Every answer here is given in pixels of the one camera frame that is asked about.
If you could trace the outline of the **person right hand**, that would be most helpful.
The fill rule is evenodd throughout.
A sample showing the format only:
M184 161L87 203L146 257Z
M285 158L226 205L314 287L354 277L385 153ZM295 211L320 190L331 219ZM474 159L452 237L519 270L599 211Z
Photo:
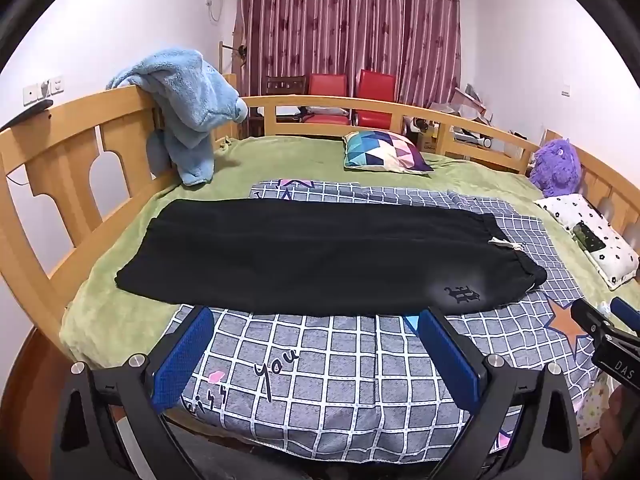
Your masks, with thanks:
M625 385L614 390L601 415L582 478L639 478L639 397Z

